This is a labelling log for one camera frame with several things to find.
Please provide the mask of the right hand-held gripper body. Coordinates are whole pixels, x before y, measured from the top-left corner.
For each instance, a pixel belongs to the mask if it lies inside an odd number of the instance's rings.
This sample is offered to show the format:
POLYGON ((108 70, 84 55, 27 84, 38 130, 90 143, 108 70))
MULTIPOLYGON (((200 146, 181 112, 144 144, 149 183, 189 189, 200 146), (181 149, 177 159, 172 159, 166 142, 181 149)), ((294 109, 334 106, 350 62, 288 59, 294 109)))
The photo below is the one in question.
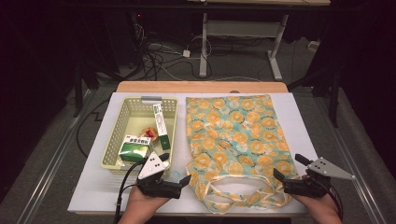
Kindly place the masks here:
POLYGON ((323 158, 312 161, 306 166, 305 171, 308 175, 306 179, 287 179, 285 177, 283 183, 285 193, 321 198, 329 193, 332 177, 346 180, 355 179, 354 175, 323 158))

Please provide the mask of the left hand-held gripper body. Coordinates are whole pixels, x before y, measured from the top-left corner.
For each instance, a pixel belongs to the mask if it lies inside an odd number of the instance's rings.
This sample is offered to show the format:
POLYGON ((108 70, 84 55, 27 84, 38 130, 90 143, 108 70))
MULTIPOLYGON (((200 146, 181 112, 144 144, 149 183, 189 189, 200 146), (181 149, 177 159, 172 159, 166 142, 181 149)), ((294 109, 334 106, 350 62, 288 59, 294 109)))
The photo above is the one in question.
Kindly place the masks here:
POLYGON ((144 195, 149 197, 178 199, 182 187, 179 183, 162 179, 166 165, 159 156, 156 152, 149 155, 136 179, 137 186, 144 195))

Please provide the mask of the green and white carton box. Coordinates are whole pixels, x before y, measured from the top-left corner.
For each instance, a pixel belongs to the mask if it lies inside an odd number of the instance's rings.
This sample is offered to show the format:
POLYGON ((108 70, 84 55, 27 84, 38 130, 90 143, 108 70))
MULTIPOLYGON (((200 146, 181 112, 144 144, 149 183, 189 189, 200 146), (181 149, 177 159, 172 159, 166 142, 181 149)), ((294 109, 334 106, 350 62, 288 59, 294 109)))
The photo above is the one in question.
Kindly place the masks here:
POLYGON ((138 162, 151 152, 151 138, 126 135, 121 144, 119 156, 123 161, 138 162))

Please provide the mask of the small orange snack packet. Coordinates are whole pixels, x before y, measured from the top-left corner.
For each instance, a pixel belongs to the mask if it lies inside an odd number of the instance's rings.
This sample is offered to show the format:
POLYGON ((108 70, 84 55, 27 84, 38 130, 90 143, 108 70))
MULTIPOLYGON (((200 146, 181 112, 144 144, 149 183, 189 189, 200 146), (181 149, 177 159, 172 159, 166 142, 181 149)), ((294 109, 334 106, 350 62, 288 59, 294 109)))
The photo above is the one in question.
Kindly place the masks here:
POLYGON ((140 131, 140 136, 149 137, 152 142, 156 142, 159 138, 158 131, 155 127, 147 127, 140 131))

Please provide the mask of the long white and green box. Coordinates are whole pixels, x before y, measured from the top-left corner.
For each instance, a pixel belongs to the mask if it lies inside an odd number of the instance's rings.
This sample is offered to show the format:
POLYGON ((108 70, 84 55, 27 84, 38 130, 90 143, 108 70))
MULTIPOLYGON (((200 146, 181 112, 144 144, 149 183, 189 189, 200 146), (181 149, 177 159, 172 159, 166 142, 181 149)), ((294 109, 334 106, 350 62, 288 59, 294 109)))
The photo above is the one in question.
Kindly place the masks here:
POLYGON ((171 145, 166 129, 166 124, 163 116, 163 109, 161 104, 155 104, 153 106, 154 118, 157 126, 157 132, 159 135, 159 140, 162 145, 163 150, 170 150, 171 145))

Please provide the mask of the pale yellow perforated plastic basket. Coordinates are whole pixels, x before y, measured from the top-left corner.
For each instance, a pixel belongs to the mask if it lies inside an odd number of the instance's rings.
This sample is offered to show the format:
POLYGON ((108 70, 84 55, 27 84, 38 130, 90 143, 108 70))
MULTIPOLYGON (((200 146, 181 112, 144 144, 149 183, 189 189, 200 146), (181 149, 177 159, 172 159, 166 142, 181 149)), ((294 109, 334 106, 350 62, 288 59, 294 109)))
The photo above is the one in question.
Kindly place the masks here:
POLYGON ((177 125, 177 99, 158 96, 126 97, 121 103, 119 114, 116 117, 101 161, 102 167, 113 175, 124 175, 132 165, 127 161, 123 161, 119 155, 127 135, 139 136, 150 128, 155 128, 157 133, 160 132, 156 125, 154 105, 162 107, 169 148, 163 147, 161 141, 157 139, 152 145, 152 150, 159 155, 168 153, 169 159, 164 164, 166 169, 170 168, 177 125))

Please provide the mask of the orange-slice print fabric bag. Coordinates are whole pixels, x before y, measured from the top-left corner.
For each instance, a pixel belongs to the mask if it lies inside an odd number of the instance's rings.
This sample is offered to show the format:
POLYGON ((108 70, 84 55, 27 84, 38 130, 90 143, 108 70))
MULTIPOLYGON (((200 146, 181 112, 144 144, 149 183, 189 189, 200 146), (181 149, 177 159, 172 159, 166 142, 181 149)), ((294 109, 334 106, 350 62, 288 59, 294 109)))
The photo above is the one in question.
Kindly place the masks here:
POLYGON ((197 199, 213 214, 234 206, 279 208, 290 201, 273 171, 297 169, 270 95, 188 97, 186 170, 197 199))

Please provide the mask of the person's right hand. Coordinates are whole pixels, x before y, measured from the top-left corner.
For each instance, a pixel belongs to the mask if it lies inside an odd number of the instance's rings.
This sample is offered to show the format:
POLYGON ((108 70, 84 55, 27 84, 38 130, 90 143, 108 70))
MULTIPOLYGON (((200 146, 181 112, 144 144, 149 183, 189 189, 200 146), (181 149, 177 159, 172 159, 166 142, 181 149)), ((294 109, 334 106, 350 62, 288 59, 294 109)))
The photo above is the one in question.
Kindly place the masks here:
POLYGON ((322 198, 311 198, 291 194, 291 197, 301 203, 312 218, 338 217, 338 207, 333 198, 326 194, 322 198))

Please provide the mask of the person's left hand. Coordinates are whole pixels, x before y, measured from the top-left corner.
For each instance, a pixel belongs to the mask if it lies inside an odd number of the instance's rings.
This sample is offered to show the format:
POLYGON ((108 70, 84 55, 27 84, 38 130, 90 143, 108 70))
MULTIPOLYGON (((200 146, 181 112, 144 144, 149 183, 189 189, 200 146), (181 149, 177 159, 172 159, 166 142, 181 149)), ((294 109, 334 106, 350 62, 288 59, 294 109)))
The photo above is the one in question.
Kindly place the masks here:
POLYGON ((122 217, 149 220, 161 206, 169 201, 169 198, 146 196, 138 187, 133 187, 122 217))

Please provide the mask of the white table mat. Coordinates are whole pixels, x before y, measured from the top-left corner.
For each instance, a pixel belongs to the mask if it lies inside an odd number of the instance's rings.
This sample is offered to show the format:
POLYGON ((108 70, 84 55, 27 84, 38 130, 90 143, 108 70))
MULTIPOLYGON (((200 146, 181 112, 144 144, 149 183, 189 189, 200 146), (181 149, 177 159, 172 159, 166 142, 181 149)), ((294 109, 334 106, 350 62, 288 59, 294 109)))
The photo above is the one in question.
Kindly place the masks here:
MULTIPOLYGON (((104 119, 94 140, 91 152, 86 160, 68 210, 77 214, 112 215, 116 209, 122 175, 113 175, 101 166, 107 142, 112 134, 124 99, 132 97, 131 92, 114 93, 107 107, 104 119)), ((172 156, 171 176, 180 179, 186 175, 186 164, 191 160, 186 137, 186 93, 162 93, 162 98, 177 99, 177 126, 175 146, 172 156)), ((283 128, 292 154, 302 154, 310 160, 318 158, 308 132, 305 128, 300 110, 290 93, 273 93, 271 98, 275 111, 283 128)), ((159 216, 211 217, 205 206, 200 203, 193 191, 186 187, 178 200, 171 200, 162 206, 159 216)))

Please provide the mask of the black metal stand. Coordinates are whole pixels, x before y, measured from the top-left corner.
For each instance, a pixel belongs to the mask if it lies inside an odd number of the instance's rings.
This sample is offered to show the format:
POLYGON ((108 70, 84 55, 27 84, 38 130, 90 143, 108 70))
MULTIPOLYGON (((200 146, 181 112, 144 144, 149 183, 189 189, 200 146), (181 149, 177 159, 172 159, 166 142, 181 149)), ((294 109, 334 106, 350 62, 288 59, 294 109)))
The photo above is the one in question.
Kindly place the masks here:
POLYGON ((91 61, 82 61, 74 69, 75 118, 80 114, 83 107, 82 82, 85 82, 90 90, 97 90, 99 88, 94 63, 91 61))
POLYGON ((328 115, 334 128, 338 127, 337 107, 340 70, 341 67, 338 63, 328 63, 317 71, 308 73, 305 77, 293 81, 287 86, 289 91, 300 86, 310 86, 312 87, 312 94, 315 97, 329 96, 328 115))

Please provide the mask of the metal floor rail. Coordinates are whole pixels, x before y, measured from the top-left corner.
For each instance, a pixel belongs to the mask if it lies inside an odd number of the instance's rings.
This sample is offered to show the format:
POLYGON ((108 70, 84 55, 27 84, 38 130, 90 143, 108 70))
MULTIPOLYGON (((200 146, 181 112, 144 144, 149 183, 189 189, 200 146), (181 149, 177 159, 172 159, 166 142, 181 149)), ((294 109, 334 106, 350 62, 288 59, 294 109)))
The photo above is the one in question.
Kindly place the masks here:
POLYGON ((68 121, 67 129, 59 142, 58 146, 54 150, 52 158, 50 159, 45 172, 40 176, 39 181, 32 193, 28 203, 25 205, 21 215, 17 221, 17 224, 31 224, 35 217, 35 214, 45 198, 50 185, 56 176, 59 167, 64 159, 64 155, 70 145, 72 137, 77 132, 78 125, 82 122, 84 113, 88 110, 96 90, 86 90, 82 97, 82 107, 77 109, 76 113, 73 114, 72 118, 68 121))
POLYGON ((348 171, 355 176, 355 179, 352 181, 352 183, 370 220, 373 224, 388 224, 388 222, 385 220, 385 217, 383 216, 383 213, 380 211, 378 203, 375 201, 374 193, 370 189, 368 182, 364 180, 357 163, 352 158, 344 137, 339 132, 339 129, 335 128, 331 120, 328 118, 327 106, 319 99, 316 100, 316 104, 321 115, 326 120, 327 126, 332 131, 332 136, 335 138, 337 144, 336 148, 343 164, 348 169, 348 171))

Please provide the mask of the white metal frame desk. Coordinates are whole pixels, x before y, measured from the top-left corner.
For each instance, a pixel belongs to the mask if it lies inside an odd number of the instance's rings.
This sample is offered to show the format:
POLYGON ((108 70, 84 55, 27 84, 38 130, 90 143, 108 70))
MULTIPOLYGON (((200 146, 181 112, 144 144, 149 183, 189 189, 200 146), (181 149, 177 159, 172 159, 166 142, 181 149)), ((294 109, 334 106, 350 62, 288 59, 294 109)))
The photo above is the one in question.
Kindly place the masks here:
MULTIPOLYGON (((190 2, 199 3, 202 7, 213 7, 220 4, 224 7, 230 7, 232 4, 242 4, 247 7, 303 7, 311 9, 316 7, 328 7, 331 0, 189 0, 190 2)), ((266 51, 268 63, 276 81, 283 79, 279 70, 276 54, 287 26, 289 13, 283 13, 274 21, 254 21, 252 19, 237 19, 231 16, 230 19, 214 19, 206 12, 202 19, 202 33, 199 38, 202 39, 200 53, 200 70, 199 77, 208 77, 209 62, 208 57, 212 50, 212 45, 208 38, 210 36, 236 36, 236 37, 258 37, 273 38, 274 47, 266 51)))

